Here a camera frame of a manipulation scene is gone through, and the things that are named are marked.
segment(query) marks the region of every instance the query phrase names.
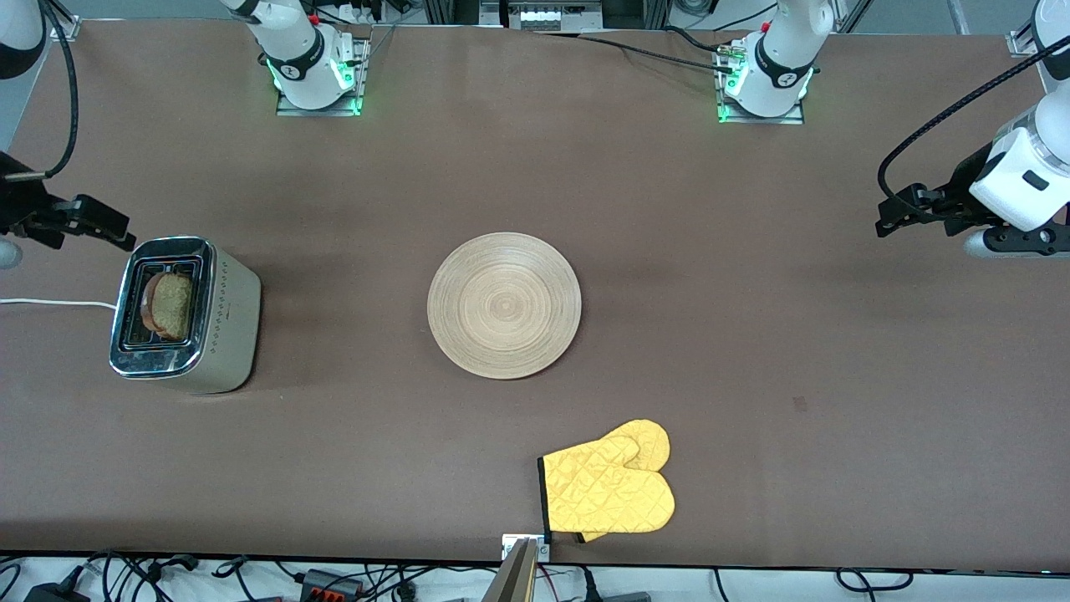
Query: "toast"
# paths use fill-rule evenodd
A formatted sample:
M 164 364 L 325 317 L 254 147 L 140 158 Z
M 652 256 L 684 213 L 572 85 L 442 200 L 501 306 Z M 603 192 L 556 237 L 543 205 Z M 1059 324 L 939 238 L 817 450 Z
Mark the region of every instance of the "toast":
M 165 341 L 183 341 L 189 336 L 189 306 L 193 280 L 174 272 L 151 278 L 141 295 L 141 324 Z

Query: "wooden plate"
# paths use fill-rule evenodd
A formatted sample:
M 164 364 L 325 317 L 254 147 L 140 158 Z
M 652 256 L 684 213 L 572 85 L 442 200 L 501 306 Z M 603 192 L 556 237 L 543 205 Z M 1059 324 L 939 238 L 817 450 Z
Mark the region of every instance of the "wooden plate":
M 442 352 L 487 379 L 522 379 L 552 365 L 580 326 L 580 282 L 541 240 L 495 232 L 458 246 L 427 295 Z

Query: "white cable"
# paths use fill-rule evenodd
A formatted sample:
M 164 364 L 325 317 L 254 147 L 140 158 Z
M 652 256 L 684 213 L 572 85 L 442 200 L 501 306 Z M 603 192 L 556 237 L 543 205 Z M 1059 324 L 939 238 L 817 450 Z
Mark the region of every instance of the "white cable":
M 112 312 L 118 312 L 119 308 L 104 300 L 56 300 L 52 298 L 0 298 L 0 306 L 5 304 L 35 304 L 39 306 L 93 306 L 96 308 L 107 308 Z

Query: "toaster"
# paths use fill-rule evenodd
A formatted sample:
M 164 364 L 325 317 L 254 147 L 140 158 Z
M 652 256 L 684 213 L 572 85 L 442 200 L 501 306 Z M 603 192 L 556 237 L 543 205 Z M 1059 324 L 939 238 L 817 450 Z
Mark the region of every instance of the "toaster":
M 142 317 L 150 280 L 165 272 L 190 282 L 188 328 L 168 338 L 151 330 Z M 186 393 L 223 393 L 248 380 L 260 323 L 260 278 L 208 240 L 169 236 L 139 245 L 123 272 L 117 307 L 109 364 L 123 379 Z

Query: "yellow oven mitt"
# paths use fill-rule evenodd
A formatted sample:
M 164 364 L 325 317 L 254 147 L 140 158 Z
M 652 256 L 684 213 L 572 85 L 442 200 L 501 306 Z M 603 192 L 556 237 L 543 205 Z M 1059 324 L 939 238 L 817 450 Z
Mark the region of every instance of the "yellow oven mitt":
M 640 534 L 669 522 L 675 500 L 657 473 L 669 460 L 669 436 L 657 423 L 635 420 L 597 442 L 538 461 L 542 520 L 552 531 L 591 541 L 607 532 Z

